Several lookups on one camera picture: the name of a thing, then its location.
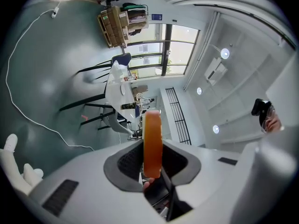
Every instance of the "orange block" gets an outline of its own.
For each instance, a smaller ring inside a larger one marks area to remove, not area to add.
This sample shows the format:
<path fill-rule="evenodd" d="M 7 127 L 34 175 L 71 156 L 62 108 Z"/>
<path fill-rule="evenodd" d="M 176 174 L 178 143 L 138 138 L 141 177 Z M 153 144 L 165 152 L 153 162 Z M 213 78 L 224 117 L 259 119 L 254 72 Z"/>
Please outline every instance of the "orange block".
<path fill-rule="evenodd" d="M 144 175 L 159 178 L 163 151 L 162 122 L 159 111 L 147 111 L 145 113 L 143 151 Z"/>

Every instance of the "shoe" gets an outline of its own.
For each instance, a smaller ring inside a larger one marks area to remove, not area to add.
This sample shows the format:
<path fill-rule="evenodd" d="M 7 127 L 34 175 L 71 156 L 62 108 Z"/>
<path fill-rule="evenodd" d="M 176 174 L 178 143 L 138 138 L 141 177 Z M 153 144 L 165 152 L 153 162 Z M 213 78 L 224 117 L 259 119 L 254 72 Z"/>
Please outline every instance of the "shoe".
<path fill-rule="evenodd" d="M 42 171 L 40 168 L 36 168 L 36 169 L 34 169 L 33 171 L 34 171 L 34 172 L 37 174 L 37 176 L 39 176 L 40 178 L 43 177 L 43 171 Z"/>
<path fill-rule="evenodd" d="M 5 146 L 3 149 L 13 153 L 15 147 L 17 146 L 17 142 L 18 142 L 18 137 L 14 133 L 12 133 L 6 139 Z"/>

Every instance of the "green floor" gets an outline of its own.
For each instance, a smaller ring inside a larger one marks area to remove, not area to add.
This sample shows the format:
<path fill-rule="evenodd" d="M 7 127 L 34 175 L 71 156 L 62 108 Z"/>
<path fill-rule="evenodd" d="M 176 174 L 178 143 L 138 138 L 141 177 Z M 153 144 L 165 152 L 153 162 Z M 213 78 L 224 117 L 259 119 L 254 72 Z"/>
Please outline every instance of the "green floor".
<path fill-rule="evenodd" d="M 22 173 L 23 165 L 41 168 L 45 176 L 77 155 L 90 149 L 68 147 L 58 134 L 37 126 L 12 106 L 5 85 L 8 56 L 21 32 L 42 12 L 53 9 L 57 2 L 49 1 L 24 9 L 7 36 L 0 53 L 0 147 L 7 136 L 18 138 L 14 156 Z M 109 49 L 97 22 L 103 6 L 64 1 L 55 19 L 43 15 L 19 42 L 10 61 L 8 84 L 14 102 L 25 115 L 59 131 L 69 145 L 92 146 L 94 149 L 116 145 L 119 134 L 111 129 L 97 131 L 100 121 L 80 127 L 80 122 L 100 113 L 99 108 L 78 106 L 63 112 L 59 108 L 83 98 L 101 94 L 104 85 L 94 81 L 99 70 L 75 73 L 120 54 L 120 48 Z M 128 135 L 121 134 L 121 142 Z"/>

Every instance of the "metal railing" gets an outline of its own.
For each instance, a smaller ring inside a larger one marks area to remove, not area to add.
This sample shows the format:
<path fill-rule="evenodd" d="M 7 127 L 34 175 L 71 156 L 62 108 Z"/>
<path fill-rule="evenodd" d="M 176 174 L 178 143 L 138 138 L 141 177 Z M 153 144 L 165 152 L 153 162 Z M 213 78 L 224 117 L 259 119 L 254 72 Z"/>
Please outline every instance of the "metal railing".
<path fill-rule="evenodd" d="M 174 88 L 166 89 L 166 93 L 171 106 L 174 122 L 177 126 L 179 142 L 191 145 L 190 135 L 187 128 L 187 124 L 184 118 L 184 114 L 179 104 L 177 94 Z"/>

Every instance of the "white cable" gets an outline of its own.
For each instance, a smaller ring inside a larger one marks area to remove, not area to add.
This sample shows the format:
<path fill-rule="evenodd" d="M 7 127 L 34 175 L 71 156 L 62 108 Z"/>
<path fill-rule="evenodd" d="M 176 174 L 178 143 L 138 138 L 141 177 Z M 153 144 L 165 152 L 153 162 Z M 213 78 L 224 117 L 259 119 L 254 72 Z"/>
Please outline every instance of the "white cable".
<path fill-rule="evenodd" d="M 86 147 L 86 146 L 82 146 L 82 145 L 69 145 L 67 142 L 65 142 L 64 138 L 61 136 L 61 134 L 60 134 L 59 132 L 57 132 L 57 131 L 55 131 L 55 130 L 52 130 L 52 129 L 49 129 L 49 128 L 46 127 L 46 126 L 41 125 L 41 124 L 39 124 L 39 123 L 37 123 L 37 122 L 31 120 L 31 119 L 28 118 L 25 114 L 23 114 L 23 112 L 19 109 L 19 107 L 16 106 L 16 104 L 13 102 L 13 98 L 12 98 L 12 95 L 11 95 L 11 92 L 10 92 L 10 89 L 9 89 L 9 86 L 8 86 L 8 83 L 7 83 L 7 77 L 8 77 L 8 72 L 9 72 L 9 62 L 10 62 L 10 58 L 13 56 L 13 53 L 14 53 L 15 49 L 17 48 L 17 45 L 18 45 L 19 41 L 20 41 L 20 40 L 22 39 L 22 37 L 26 34 L 26 32 L 30 29 L 30 27 L 32 26 L 32 24 L 33 24 L 34 22 L 36 22 L 36 21 L 37 21 L 42 15 L 44 15 L 45 13 L 53 12 L 53 11 L 54 11 L 54 9 L 50 9 L 50 10 L 45 11 L 45 12 L 43 12 L 42 14 L 40 14 L 40 15 L 38 16 L 38 18 L 36 18 L 36 19 L 29 25 L 29 27 L 25 30 L 25 32 L 20 36 L 20 38 L 18 39 L 17 43 L 15 44 L 15 47 L 14 47 L 13 52 L 11 53 L 11 55 L 10 55 L 10 57 L 9 57 L 9 59 L 8 59 L 7 73 L 6 73 L 5 82 L 6 82 L 6 86 L 7 86 L 8 92 L 9 92 L 9 96 L 10 96 L 11 103 L 14 105 L 14 107 L 16 107 L 16 109 L 17 109 L 17 110 L 18 110 L 18 111 L 19 111 L 19 112 L 20 112 L 26 119 L 28 119 L 29 121 L 31 121 L 32 123 L 34 123 L 34 124 L 36 124 L 36 125 L 42 126 L 42 127 L 46 128 L 46 129 L 52 131 L 52 132 L 57 133 L 57 134 L 61 137 L 61 139 L 64 141 L 64 143 L 65 143 L 67 146 L 69 146 L 69 147 Z"/>

